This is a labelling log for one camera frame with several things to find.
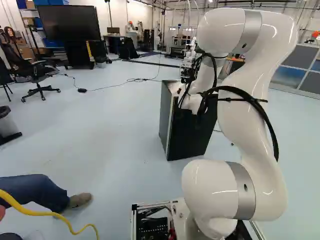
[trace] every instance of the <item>office chair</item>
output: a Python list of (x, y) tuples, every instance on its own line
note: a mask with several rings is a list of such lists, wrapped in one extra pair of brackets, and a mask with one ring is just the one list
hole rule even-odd
[(56, 91), (60, 93), (59, 88), (52, 88), (51, 85), (49, 86), (40, 86), (39, 82), (42, 82), (48, 77), (55, 75), (59, 72), (59, 70), (53, 66), (48, 64), (49, 61), (41, 60), (30, 63), (30, 58), (23, 59), (19, 55), (16, 54), (12, 46), (8, 43), (0, 43), (2, 50), (8, 60), (9, 64), (11, 65), (11, 74), (15, 76), (21, 76), (30, 79), (31, 83), (36, 84), (37, 88), (29, 89), (28, 94), (21, 98), (23, 103), (26, 102), (26, 98), (31, 97), (36, 93), (41, 94), (41, 99), (43, 101), (46, 100), (43, 91)]
[(9, 100), (9, 102), (11, 102), (11, 99), (8, 94), (7, 88), (10, 91), (10, 93), (13, 94), (10, 87), (8, 86), (8, 83), (12, 83), (12, 82), (13, 82), (13, 80), (10, 76), (10, 72), (7, 69), (7, 66), (6, 66), (5, 62), (3, 61), (3, 59), (0, 57), (0, 88), (4, 89), (5, 94)]

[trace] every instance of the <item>floor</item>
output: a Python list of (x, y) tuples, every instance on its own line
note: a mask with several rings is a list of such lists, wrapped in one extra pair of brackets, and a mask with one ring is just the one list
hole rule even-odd
[[(157, 62), (158, 55), (146, 57)], [(161, 57), (161, 63), (172, 59)], [(94, 90), (119, 85), (129, 78), (153, 78), (158, 66), (115, 61), (106, 68), (68, 70), (76, 85)], [(160, 67), (156, 80), (177, 79), (179, 69)], [(68, 218), (75, 230), (93, 223), (100, 239), (129, 240), (133, 203), (156, 203), (182, 196), (181, 172), (190, 159), (167, 162), (158, 130), (161, 84), (131, 82), (79, 93), (72, 78), (56, 75), (41, 83), (61, 89), (20, 101), (32, 83), (16, 83), (12, 102), (0, 89), (0, 103), (8, 104), (23, 137), (0, 147), (0, 176), (46, 174), (69, 195), (91, 192), (94, 201)], [(268, 114), (277, 134), (279, 164), (286, 179), (289, 203), (273, 222), (259, 223), (268, 240), (311, 239), (319, 233), (318, 191), (320, 101), (269, 90)], [(235, 146), (213, 132), (205, 158), (239, 161)], [(27, 208), (44, 211), (29, 203)], [(7, 211), (0, 232), (30, 234), (39, 239), (93, 240), (91, 229), (71, 236), (63, 222), (52, 217)]]

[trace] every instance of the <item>black monitor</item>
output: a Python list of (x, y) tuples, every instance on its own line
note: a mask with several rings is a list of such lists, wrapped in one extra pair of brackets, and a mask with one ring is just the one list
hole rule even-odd
[(49, 40), (101, 40), (97, 10), (94, 6), (39, 5), (37, 9)]

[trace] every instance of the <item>black box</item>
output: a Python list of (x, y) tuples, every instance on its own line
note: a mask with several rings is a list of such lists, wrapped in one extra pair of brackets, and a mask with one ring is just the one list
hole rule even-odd
[(162, 81), (159, 136), (168, 161), (204, 155), (217, 121), (216, 98), (209, 100), (201, 118), (178, 107), (178, 94), (170, 86), (178, 81)]

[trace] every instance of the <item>trash can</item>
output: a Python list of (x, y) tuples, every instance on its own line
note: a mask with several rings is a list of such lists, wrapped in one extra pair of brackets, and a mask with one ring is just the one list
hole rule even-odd
[(0, 136), (3, 138), (19, 132), (17, 125), (9, 114), (10, 112), (9, 106), (0, 106)]
[(100, 69), (104, 69), (107, 66), (107, 57), (106, 56), (97, 56), (94, 58), (96, 66)]
[(10, 112), (10, 107), (0, 106), (0, 146), (22, 136)]

